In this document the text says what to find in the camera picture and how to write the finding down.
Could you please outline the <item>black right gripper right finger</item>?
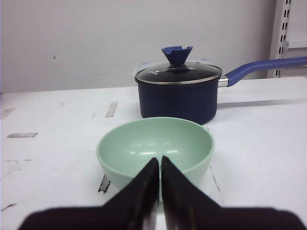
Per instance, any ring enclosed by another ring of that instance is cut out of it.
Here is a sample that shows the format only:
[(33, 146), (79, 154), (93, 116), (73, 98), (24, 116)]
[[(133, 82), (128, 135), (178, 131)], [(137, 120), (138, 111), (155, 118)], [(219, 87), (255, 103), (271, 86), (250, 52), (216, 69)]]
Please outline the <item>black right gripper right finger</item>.
[(302, 230), (294, 213), (271, 207), (222, 207), (163, 156), (162, 199), (169, 230)]

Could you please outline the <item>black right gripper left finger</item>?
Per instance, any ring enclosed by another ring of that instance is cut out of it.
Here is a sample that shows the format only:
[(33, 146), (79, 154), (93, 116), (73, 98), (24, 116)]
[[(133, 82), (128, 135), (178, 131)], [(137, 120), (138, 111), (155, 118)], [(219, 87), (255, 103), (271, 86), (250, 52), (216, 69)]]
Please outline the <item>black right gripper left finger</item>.
[(50, 208), (30, 214), (22, 230), (153, 230), (159, 198), (159, 164), (152, 158), (102, 206)]

